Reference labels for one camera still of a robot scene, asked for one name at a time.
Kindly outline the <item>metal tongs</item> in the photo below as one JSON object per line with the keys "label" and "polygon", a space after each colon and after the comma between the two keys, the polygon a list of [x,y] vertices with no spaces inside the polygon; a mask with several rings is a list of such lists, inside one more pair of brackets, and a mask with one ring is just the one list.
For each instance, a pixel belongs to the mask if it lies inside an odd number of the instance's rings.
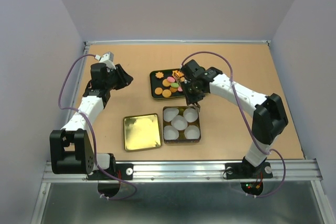
{"label": "metal tongs", "polygon": [[[182,82],[183,81],[187,81],[184,77],[180,78],[180,79],[175,79],[175,81],[179,84],[179,85],[182,85]],[[189,92],[190,94],[197,94],[195,91],[193,91],[192,89],[192,83],[190,84],[190,87],[189,87]],[[191,105],[187,105],[187,106],[191,106],[192,108],[194,108],[197,112],[200,111],[201,109],[201,106],[199,105],[199,103],[197,104],[191,104]]]}

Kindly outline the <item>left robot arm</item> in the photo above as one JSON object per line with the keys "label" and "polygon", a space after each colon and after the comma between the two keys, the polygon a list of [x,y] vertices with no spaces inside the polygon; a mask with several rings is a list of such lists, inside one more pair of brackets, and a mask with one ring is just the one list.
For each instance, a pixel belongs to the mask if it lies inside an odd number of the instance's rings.
{"label": "left robot arm", "polygon": [[113,154],[98,154],[93,122],[104,110],[111,90],[120,90],[131,84],[120,64],[95,63],[90,69],[79,108],[60,130],[53,130],[49,137],[51,166],[54,174],[86,174],[98,170],[106,179],[113,178],[117,166]]}

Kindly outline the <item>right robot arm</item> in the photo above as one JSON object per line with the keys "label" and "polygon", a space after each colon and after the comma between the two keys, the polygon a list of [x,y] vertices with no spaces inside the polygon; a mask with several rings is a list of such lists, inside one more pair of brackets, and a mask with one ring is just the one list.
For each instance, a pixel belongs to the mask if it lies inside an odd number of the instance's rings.
{"label": "right robot arm", "polygon": [[183,66],[181,72],[186,79],[182,82],[182,89],[188,105],[198,107],[198,102],[209,93],[238,106],[243,117],[251,116],[252,123],[247,124],[247,128],[253,142],[240,163],[226,165],[224,177],[248,179],[256,176],[261,172],[275,139],[288,125],[281,97],[275,93],[255,92],[214,67]]}

